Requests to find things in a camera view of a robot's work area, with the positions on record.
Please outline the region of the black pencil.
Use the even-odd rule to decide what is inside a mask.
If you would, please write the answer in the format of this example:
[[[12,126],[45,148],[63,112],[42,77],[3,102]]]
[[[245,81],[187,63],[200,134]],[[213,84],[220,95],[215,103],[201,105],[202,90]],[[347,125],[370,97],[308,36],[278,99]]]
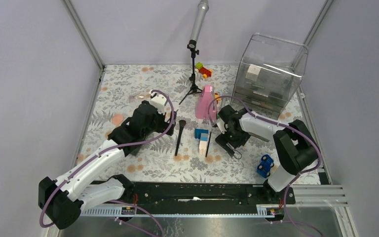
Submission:
[[[209,147],[210,147],[211,136],[212,136],[212,131],[210,131],[209,137],[208,137],[208,140],[207,140],[207,147],[206,147],[206,152],[205,152],[205,158],[207,158],[207,156],[208,156],[208,151],[209,151]]]

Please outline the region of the clear acrylic makeup organizer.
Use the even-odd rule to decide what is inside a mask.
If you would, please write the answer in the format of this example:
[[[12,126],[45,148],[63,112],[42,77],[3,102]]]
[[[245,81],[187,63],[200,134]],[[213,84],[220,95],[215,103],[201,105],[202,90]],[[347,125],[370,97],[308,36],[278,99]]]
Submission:
[[[305,44],[253,34],[240,60],[232,95],[255,112],[278,119],[303,80],[308,53]],[[250,64],[261,67],[256,81],[245,78]]]

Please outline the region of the black wire hair loop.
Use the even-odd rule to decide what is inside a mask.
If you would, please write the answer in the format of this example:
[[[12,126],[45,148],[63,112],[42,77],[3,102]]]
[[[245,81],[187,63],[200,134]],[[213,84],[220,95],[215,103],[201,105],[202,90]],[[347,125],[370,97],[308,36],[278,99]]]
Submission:
[[[237,160],[240,160],[242,158],[242,154],[240,151],[238,151],[237,149],[235,149],[231,144],[227,143],[226,144],[227,146],[227,153],[232,157],[232,158],[235,158]]]

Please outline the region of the white cardboard box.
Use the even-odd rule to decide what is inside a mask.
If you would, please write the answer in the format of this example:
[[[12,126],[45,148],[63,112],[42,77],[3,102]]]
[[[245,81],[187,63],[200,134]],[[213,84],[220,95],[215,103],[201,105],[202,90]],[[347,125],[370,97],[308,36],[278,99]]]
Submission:
[[[259,73],[261,71],[261,67],[258,65],[250,64],[245,78],[250,81],[256,81],[258,79]]]

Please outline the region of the black makeup brush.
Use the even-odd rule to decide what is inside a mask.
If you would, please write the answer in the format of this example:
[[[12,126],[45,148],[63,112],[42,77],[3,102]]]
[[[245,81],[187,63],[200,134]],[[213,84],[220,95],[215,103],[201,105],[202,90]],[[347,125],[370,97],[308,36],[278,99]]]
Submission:
[[[181,137],[182,137],[182,133],[183,133],[183,130],[184,130],[186,123],[187,122],[183,119],[179,120],[179,134],[178,134],[177,144],[176,144],[175,153],[174,153],[175,157],[178,155],[178,150],[179,150],[179,146],[181,143]]]

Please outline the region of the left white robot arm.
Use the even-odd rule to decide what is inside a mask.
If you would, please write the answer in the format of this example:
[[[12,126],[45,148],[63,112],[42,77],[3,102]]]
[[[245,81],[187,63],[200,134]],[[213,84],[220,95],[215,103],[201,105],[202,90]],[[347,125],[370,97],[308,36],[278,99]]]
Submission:
[[[114,129],[102,145],[86,158],[55,180],[43,178],[38,185],[38,206],[41,209],[39,224],[42,228],[55,225],[62,230],[72,225],[84,211],[111,200],[127,203],[133,198],[129,180],[121,175],[92,186],[95,178],[109,166],[126,158],[143,144],[147,136],[157,132],[155,141],[163,135],[172,135],[175,111],[165,120],[165,107],[172,106],[166,96],[143,101],[131,117]]]

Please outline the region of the white blue brick stack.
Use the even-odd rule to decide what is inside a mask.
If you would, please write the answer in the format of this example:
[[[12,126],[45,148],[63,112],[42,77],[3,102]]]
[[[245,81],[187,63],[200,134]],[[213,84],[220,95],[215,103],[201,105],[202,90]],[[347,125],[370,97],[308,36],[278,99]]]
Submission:
[[[199,140],[199,154],[206,155],[209,131],[207,129],[196,128],[194,138]]]

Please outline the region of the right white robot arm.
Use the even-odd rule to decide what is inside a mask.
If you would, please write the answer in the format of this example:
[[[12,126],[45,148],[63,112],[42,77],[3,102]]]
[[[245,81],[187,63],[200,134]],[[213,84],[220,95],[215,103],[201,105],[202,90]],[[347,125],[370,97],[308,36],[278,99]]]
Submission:
[[[264,199],[276,203],[287,187],[306,167],[320,161],[320,149],[301,120],[289,124],[260,116],[249,109],[236,111],[224,106],[218,114],[220,135],[215,141],[230,155],[244,146],[251,136],[271,142],[277,151],[280,166],[271,174],[263,190]]]

